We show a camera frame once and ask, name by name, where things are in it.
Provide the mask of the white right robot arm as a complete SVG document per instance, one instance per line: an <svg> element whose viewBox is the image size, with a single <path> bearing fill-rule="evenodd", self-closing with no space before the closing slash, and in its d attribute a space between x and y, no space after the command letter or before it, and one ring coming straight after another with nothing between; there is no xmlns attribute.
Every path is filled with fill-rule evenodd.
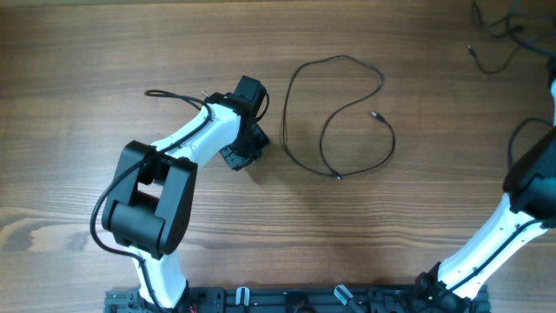
<svg viewBox="0 0 556 313"><path fill-rule="evenodd" d="M487 279L535 237L555 228L555 122L519 160L508 143L508 172L500 203L486 223L455 254L421 274L408 293L408 312L481 312L473 300Z"/></svg>

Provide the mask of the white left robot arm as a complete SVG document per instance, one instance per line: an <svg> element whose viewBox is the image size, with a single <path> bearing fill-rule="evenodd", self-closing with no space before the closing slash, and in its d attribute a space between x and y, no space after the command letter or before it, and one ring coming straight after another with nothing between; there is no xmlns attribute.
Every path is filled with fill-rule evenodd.
<svg viewBox="0 0 556 313"><path fill-rule="evenodd" d="M140 280L134 289L107 292L107 312L199 310L200 298L190 290L177 251L189 225L197 174L216 154L240 170L269 143L258 124L269 97L254 78L242 77L226 94L183 101L198 115L152 144L128 143L92 211L89 230L96 244L132 258Z"/></svg>

